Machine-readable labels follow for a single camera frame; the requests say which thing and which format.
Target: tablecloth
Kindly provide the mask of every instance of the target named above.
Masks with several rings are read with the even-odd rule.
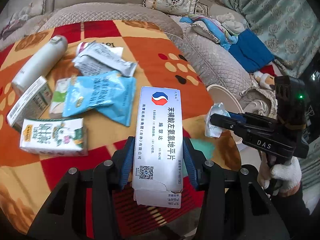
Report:
[[[139,63],[134,74],[137,90],[130,127],[113,122],[94,110],[81,115],[88,128],[89,155],[85,157],[51,157],[24,152],[19,149],[20,134],[6,120],[18,99],[11,87],[12,79],[34,53],[58,34],[67,38],[68,50],[46,77],[52,90],[58,79],[80,74],[71,61],[81,41],[96,40],[112,47],[124,47],[123,59]],[[192,66],[153,23],[96,21],[49,29],[17,41],[0,52],[0,65],[0,207],[12,225],[24,234],[51,190],[70,167],[80,170],[94,168],[110,159],[115,150],[121,149],[128,136],[135,136],[142,86],[179,89],[184,136],[208,140],[204,137],[204,115],[213,102]],[[41,118],[48,117],[46,110]],[[212,160],[224,168],[239,168],[239,152],[230,134],[214,143]],[[128,237],[153,230],[201,206],[202,198],[203,194],[195,192],[185,177],[180,209],[138,206],[128,184],[122,192],[114,194],[121,234]],[[92,237],[90,204],[88,191],[87,236]]]

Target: blue folded cloth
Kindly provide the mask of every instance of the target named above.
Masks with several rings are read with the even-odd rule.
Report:
[[[248,73],[260,70],[275,58],[249,29],[239,34],[238,42],[230,46],[229,52]]]
[[[236,43],[238,41],[238,37],[230,35],[217,20],[194,14],[189,14],[188,17],[185,16],[180,19],[180,22],[185,23],[194,23],[196,21],[204,22],[208,30],[220,40],[220,45],[227,51],[232,43]]]

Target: metal screw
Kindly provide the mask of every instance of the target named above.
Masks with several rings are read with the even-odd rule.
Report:
[[[241,172],[243,175],[248,175],[248,174],[249,174],[249,171],[248,171],[246,168],[241,168],[240,172]]]
[[[111,166],[112,164],[113,164],[112,160],[106,160],[103,162],[103,165],[105,165],[105,166]]]
[[[211,160],[206,160],[206,161],[204,162],[204,164],[205,164],[206,166],[212,167],[212,166],[214,165],[214,162],[211,161]]]
[[[77,172],[77,168],[73,167],[69,169],[69,174],[75,174]]]

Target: sofa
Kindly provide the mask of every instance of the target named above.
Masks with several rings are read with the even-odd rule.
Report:
[[[0,14],[0,26],[32,0],[9,0]],[[236,19],[240,14],[214,3],[214,0],[199,0],[208,6],[210,16],[232,12]],[[275,116],[275,100],[272,95],[259,91],[253,78],[233,56],[220,45],[195,33],[179,17],[143,7],[143,0],[46,0],[43,14],[29,19],[21,28],[5,40],[0,40],[0,49],[27,35],[71,23],[98,20],[138,20],[158,25],[172,42],[183,52],[206,86],[218,84],[227,88],[240,102],[242,108],[254,103],[255,111],[266,116]]]

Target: white glove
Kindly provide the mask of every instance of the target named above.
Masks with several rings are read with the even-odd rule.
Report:
[[[279,188],[280,196],[286,197],[295,194],[300,188],[301,181],[301,168],[297,157],[292,157],[291,164],[288,166],[276,164],[270,169],[266,154],[262,152],[258,183],[263,189],[266,189],[269,187],[271,178],[283,181],[282,186]]]

